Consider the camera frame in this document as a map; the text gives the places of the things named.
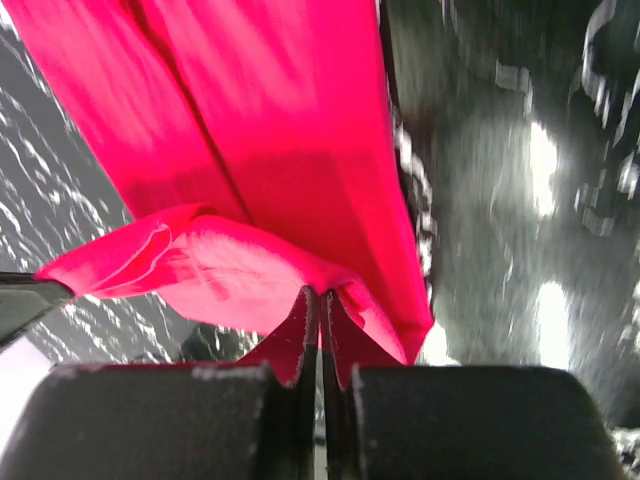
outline folded red cloth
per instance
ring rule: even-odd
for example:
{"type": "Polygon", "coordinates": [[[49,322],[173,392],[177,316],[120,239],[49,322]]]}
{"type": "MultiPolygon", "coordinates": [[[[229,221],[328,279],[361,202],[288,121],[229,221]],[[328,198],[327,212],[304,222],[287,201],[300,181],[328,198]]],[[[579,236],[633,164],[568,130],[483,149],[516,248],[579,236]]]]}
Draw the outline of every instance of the folded red cloth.
{"type": "Polygon", "coordinates": [[[335,288],[402,363],[432,324],[373,0],[4,0],[136,221],[39,276],[270,333],[335,288]]]}

